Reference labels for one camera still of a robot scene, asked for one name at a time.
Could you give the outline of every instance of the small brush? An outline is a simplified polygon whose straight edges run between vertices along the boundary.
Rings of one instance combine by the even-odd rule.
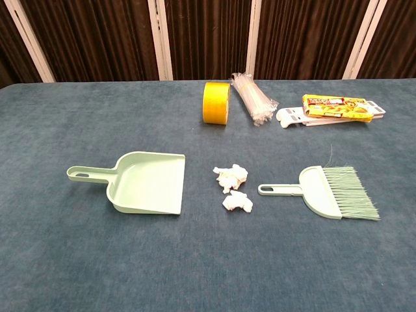
[[[312,166],[299,175],[299,184],[262,184],[258,191],[270,196],[303,196],[306,205],[325,218],[379,220],[356,170],[351,166]]]

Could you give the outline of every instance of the background curtain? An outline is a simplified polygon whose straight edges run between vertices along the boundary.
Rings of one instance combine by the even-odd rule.
[[[157,80],[146,0],[21,0],[57,81]]]
[[[390,0],[357,78],[416,77],[416,1]]]
[[[40,82],[25,43],[4,1],[0,1],[0,88],[14,83]]]
[[[244,72],[251,0],[165,0],[174,79]]]
[[[341,79],[368,3],[263,0],[255,78]]]

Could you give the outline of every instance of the dustpan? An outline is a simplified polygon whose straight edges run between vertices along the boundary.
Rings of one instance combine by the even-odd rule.
[[[121,213],[180,215],[185,155],[134,151],[114,168],[73,166],[72,181],[106,183],[107,197]]]

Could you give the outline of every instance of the brush bristles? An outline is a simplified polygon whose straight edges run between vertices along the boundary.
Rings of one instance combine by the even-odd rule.
[[[353,167],[323,169],[343,217],[380,219],[378,210],[368,197]]]

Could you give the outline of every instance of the box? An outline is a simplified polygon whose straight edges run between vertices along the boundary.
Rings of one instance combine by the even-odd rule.
[[[331,117],[360,122],[371,122],[373,113],[369,112],[366,99],[344,96],[302,96],[304,112],[310,117]]]

